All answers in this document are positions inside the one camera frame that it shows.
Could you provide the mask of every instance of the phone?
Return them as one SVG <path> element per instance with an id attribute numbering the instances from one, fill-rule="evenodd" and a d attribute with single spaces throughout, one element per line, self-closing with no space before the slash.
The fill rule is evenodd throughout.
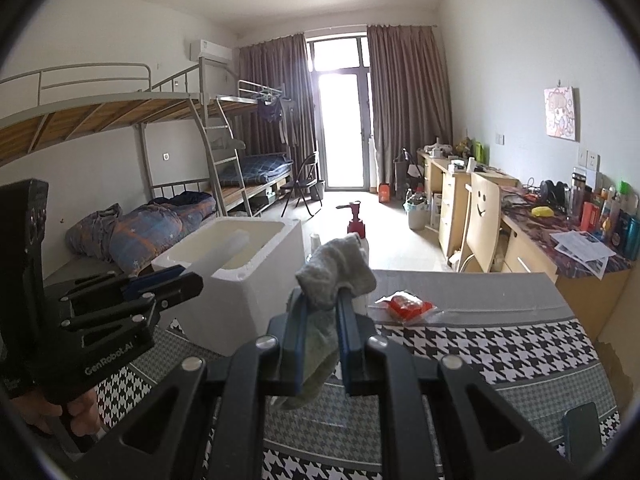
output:
<path id="1" fill-rule="evenodd" d="M 595 402 L 564 412 L 562 428 L 567 459 L 578 469 L 584 468 L 602 450 L 600 421 Z"/>

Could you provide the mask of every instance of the human hand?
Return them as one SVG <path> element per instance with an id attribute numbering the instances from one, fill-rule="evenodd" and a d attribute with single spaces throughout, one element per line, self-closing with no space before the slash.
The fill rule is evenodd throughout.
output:
<path id="1" fill-rule="evenodd" d="M 66 405 L 71 419 L 71 431 L 77 436 L 85 436 L 98 433 L 102 427 L 100 413 L 98 413 L 98 395 L 91 388 L 76 400 Z"/>
<path id="2" fill-rule="evenodd" d="M 45 417 L 62 415 L 62 407 L 47 401 L 40 390 L 32 390 L 12 399 L 12 402 L 27 424 L 36 426 L 44 433 L 51 434 Z M 72 417 L 71 431 L 77 436 L 94 434 L 100 430 L 100 415 L 94 389 L 72 400 L 67 404 L 67 409 Z"/>

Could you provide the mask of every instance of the black folding chair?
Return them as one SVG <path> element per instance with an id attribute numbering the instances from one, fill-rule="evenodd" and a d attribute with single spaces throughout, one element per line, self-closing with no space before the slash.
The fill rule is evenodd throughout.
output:
<path id="1" fill-rule="evenodd" d="M 280 188 L 284 189 L 285 192 L 288 193 L 287 203 L 284 205 L 284 209 L 282 210 L 282 215 L 280 215 L 280 217 L 282 218 L 284 216 L 284 212 L 287 210 L 287 206 L 289 205 L 291 196 L 293 195 L 295 190 L 298 190 L 300 192 L 300 197 L 298 197 L 296 207 L 298 207 L 298 204 L 300 204 L 301 198 L 305 203 L 306 210 L 313 218 L 313 216 L 315 216 L 316 213 L 318 213 L 318 211 L 322 209 L 322 200 L 320 201 L 320 209 L 318 209 L 318 211 L 316 211 L 315 213 L 312 213 L 311 209 L 309 209 L 309 204 L 306 203 L 305 198 L 305 191 L 309 190 L 312 187 L 316 190 L 318 196 L 320 196 L 320 193 L 318 192 L 318 152 L 313 152 L 305 160 L 303 160 L 295 179 L 290 180 Z"/>

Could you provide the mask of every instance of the anime poster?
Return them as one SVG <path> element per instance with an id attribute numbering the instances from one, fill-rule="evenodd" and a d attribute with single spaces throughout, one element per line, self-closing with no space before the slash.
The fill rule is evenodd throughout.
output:
<path id="1" fill-rule="evenodd" d="M 575 140 L 574 89 L 557 87 L 545 90 L 546 134 Z"/>

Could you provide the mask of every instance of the blue plaid bedding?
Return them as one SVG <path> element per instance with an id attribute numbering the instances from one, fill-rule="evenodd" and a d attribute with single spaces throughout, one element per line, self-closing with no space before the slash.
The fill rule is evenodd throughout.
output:
<path id="1" fill-rule="evenodd" d="M 138 274 L 156 256 L 194 232 L 216 210 L 207 193 L 185 191 L 154 199 L 122 213 L 118 204 L 83 218 L 66 232 L 72 252 L 115 262 L 125 274 Z"/>
<path id="2" fill-rule="evenodd" d="M 249 155 L 240 160 L 242 179 L 246 186 L 266 184 L 290 170 L 293 161 L 284 153 L 269 155 Z M 229 165 L 218 175 L 223 187 L 239 186 L 236 170 Z"/>

